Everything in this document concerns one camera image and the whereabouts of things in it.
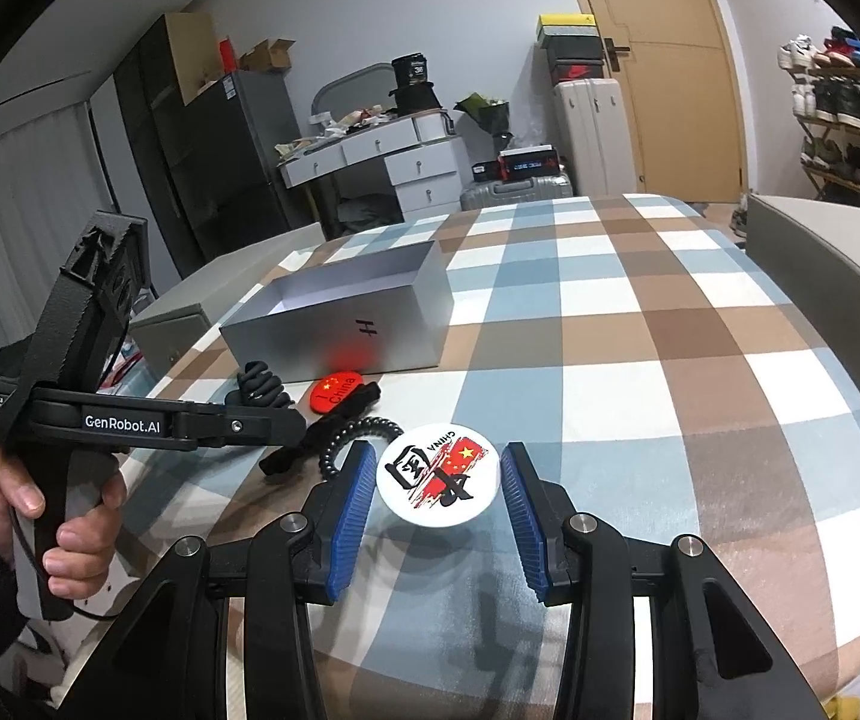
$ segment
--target wooden door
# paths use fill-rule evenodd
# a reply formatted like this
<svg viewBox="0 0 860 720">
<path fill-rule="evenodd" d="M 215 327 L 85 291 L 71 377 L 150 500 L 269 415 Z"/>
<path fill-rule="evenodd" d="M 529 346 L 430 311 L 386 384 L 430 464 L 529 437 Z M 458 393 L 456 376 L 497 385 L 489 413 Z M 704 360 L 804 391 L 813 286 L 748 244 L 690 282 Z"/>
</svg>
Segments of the wooden door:
<svg viewBox="0 0 860 720">
<path fill-rule="evenodd" d="M 736 202 L 745 186 L 743 119 L 714 0 L 580 0 L 627 52 L 623 88 L 640 191 Z"/>
</svg>

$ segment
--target red oval badge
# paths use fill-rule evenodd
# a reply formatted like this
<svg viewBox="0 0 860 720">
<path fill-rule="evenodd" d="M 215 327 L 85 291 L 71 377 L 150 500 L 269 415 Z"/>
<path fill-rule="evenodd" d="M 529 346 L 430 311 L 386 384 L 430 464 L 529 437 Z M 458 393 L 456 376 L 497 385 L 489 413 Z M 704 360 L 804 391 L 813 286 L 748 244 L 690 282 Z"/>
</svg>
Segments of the red oval badge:
<svg viewBox="0 0 860 720">
<path fill-rule="evenodd" d="M 352 370 L 331 373 L 316 382 L 310 394 L 310 408 L 316 413 L 330 413 L 332 407 L 362 383 L 364 383 L 364 377 Z"/>
</svg>

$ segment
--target refrigerator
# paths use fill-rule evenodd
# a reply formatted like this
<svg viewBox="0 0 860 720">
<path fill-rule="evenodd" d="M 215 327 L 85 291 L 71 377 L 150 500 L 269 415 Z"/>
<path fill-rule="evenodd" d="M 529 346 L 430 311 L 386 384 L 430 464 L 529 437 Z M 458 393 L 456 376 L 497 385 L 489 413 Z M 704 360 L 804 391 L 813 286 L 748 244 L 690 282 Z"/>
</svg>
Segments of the refrigerator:
<svg viewBox="0 0 860 720">
<path fill-rule="evenodd" d="M 616 79 L 580 79 L 556 85 L 561 149 L 580 196 L 637 191 L 630 124 Z"/>
<path fill-rule="evenodd" d="M 239 70 L 186 107 L 200 207 L 187 207 L 208 259 L 313 222 L 310 205 L 289 191 L 275 146 L 299 137 L 282 74 Z"/>
</svg>

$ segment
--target white round badge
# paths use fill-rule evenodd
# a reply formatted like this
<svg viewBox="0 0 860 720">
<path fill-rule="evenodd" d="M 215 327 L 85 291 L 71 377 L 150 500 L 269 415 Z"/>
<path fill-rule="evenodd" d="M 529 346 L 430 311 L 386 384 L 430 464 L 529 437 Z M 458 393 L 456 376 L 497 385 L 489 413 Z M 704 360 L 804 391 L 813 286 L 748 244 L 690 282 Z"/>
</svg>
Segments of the white round badge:
<svg viewBox="0 0 860 720">
<path fill-rule="evenodd" d="M 386 505 L 407 522 L 449 528 L 493 502 L 500 488 L 500 456 L 475 430 L 424 425 L 386 447 L 376 485 Z"/>
</svg>

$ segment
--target human hand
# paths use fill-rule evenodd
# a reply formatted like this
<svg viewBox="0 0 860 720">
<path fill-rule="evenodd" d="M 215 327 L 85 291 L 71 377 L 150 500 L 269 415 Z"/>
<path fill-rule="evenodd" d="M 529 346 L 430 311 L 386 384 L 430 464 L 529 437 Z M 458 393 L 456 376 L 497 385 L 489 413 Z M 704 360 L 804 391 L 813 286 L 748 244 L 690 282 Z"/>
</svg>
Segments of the human hand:
<svg viewBox="0 0 860 720">
<path fill-rule="evenodd" d="M 94 595 L 106 581 L 114 542 L 121 525 L 119 507 L 126 499 L 126 483 L 117 472 L 102 488 L 103 502 L 84 517 L 64 522 L 56 543 L 43 555 L 49 591 L 60 598 L 81 600 Z M 43 494 L 19 459 L 0 450 L 0 557 L 13 562 L 13 531 L 9 509 L 36 519 L 46 507 Z"/>
</svg>

